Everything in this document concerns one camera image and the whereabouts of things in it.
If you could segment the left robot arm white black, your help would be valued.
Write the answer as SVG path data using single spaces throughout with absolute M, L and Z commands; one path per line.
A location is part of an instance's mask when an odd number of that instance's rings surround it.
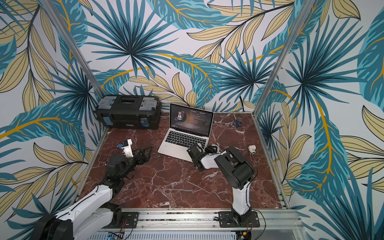
M 122 154 L 111 156 L 102 181 L 67 209 L 41 217 L 34 225 L 31 239 L 86 240 L 108 225 L 118 227 L 123 221 L 122 208 L 110 201 L 119 194 L 135 167 L 150 160 L 152 149 L 132 151 L 126 146 Z

